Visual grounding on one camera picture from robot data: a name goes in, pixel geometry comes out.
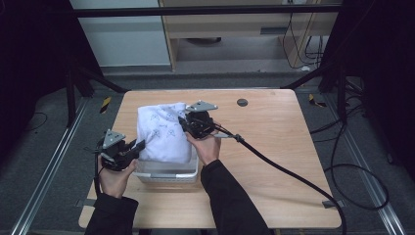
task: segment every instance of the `black sleeve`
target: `black sleeve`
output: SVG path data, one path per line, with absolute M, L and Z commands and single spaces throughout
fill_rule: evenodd
M 202 169 L 201 180 L 219 235 L 264 235 L 270 231 L 247 192 L 220 160 Z
M 100 194 L 85 234 L 131 235 L 137 207 L 138 202 L 135 200 Z

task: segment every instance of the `gray floor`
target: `gray floor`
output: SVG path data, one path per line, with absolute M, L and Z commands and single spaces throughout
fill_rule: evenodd
M 281 45 L 275 38 L 222 38 L 218 44 L 181 43 L 176 71 L 143 72 L 130 76 L 111 75 L 108 79 L 130 89 L 181 89 L 181 88 L 240 88 L 240 87 L 279 87 L 304 75 L 301 69 L 293 70 L 283 58 Z M 75 206 L 77 200 L 84 199 L 93 177 L 94 161 L 87 149 L 92 149 L 101 138 L 103 131 L 114 122 L 122 94 L 116 94 L 107 87 L 93 83 L 96 93 L 93 98 L 77 98 L 77 104 L 87 102 L 83 119 L 70 140 L 68 149 L 51 181 L 45 197 L 37 209 L 29 231 L 32 234 L 76 234 L 82 233 L 77 224 L 81 208 Z M 297 91 L 300 106 L 310 130 L 316 129 L 335 119 L 330 107 L 322 108 L 308 102 L 308 94 L 313 93 L 316 101 L 330 104 L 335 94 L 321 95 L 316 92 L 318 78 Z M 112 101 L 105 114 L 99 114 L 104 98 Z M 359 104 L 350 100 L 350 107 Z M 36 189 L 45 168 L 51 161 L 65 132 L 66 93 L 59 90 L 43 97 L 37 103 L 36 111 L 27 131 L 13 151 L 13 161 L 2 168 L 0 178 L 0 234 L 9 234 L 24 207 Z M 339 126 L 312 135 L 314 141 L 336 136 Z M 347 131 L 358 146 L 370 169 L 387 185 L 390 206 L 403 232 L 388 231 L 383 211 L 360 209 L 348 201 L 344 208 L 348 234 L 415 234 L 415 184 L 399 164 L 388 164 L 386 152 L 379 141 L 364 110 L 359 110 L 348 119 Z M 336 151 L 336 163 L 354 163 L 355 153 L 347 144 L 346 133 L 342 135 Z M 323 167 L 330 165 L 334 141 L 315 142 L 315 147 Z M 327 173 L 332 192 L 337 200 L 341 196 L 333 186 Z M 341 188 L 354 200 L 372 205 L 368 185 L 364 176 L 355 169 L 336 170 L 336 178 Z M 340 234 L 335 230 L 281 229 L 281 234 Z

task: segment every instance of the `person's left hand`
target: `person's left hand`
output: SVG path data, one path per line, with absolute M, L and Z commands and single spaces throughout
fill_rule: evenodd
M 131 161 L 130 165 L 123 171 L 113 171 L 103 168 L 101 156 L 98 157 L 98 172 L 100 173 L 100 184 L 103 193 L 120 199 L 127 187 L 128 177 L 137 167 L 138 161 Z

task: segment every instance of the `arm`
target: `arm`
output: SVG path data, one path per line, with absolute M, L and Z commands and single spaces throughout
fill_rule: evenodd
M 138 202 L 122 197 L 129 175 L 134 171 L 134 160 L 124 171 L 115 172 L 101 166 L 98 160 L 100 183 L 103 193 L 98 195 L 94 212 L 86 227 L 85 234 L 130 235 Z
M 102 193 L 94 204 L 94 213 L 85 234 L 129 235 L 138 203 L 128 198 L 115 198 Z
M 269 235 L 268 227 L 254 203 L 219 160 L 220 139 L 212 135 L 205 139 L 194 139 L 189 133 L 186 135 L 205 165 L 201 180 L 210 198 L 219 235 Z

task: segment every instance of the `metal rail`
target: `metal rail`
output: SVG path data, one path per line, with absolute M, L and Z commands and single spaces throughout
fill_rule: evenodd
M 338 119 L 339 116 L 335 109 L 336 102 L 334 98 L 330 95 L 324 95 L 330 110 L 333 113 L 335 119 Z M 358 145 L 356 144 L 353 135 L 351 134 L 350 130 L 347 128 L 345 131 L 345 140 L 346 145 L 350 151 L 351 159 L 356 165 L 364 167 L 370 170 L 369 164 L 364 159 L 363 154 L 360 152 Z M 382 189 L 382 186 L 379 182 L 373 178 L 371 175 L 363 172 L 360 174 L 362 181 L 366 187 L 367 192 L 369 193 L 372 202 L 379 206 L 382 202 L 385 201 L 386 195 Z M 378 210 L 379 215 L 382 221 L 385 224 L 385 227 L 388 229 L 388 232 L 391 235 L 405 235 L 406 232 L 403 229 L 402 224 L 400 223 L 399 218 L 397 217 L 396 213 L 393 210 L 391 203 L 388 203 L 384 208 Z
M 58 144 L 57 149 L 55 150 L 54 155 L 52 156 L 51 161 L 49 162 L 48 166 L 45 169 L 45 172 L 40 178 L 39 183 L 36 186 L 36 189 L 31 195 L 21 216 L 13 226 L 11 233 L 12 235 L 24 235 L 27 233 L 31 223 L 33 222 L 34 217 L 36 216 L 37 211 L 40 208 L 40 205 L 43 202 L 43 199 L 46 196 L 46 193 L 48 192 L 48 189 L 55 177 L 55 174 L 58 171 L 59 165 L 61 164 L 61 161 L 64 158 L 69 143 L 77 127 L 79 126 L 80 121 L 82 120 L 88 101 L 88 98 L 81 99 L 77 110 L 76 119 L 74 120 L 72 126 L 68 127 L 65 131 L 60 143 Z

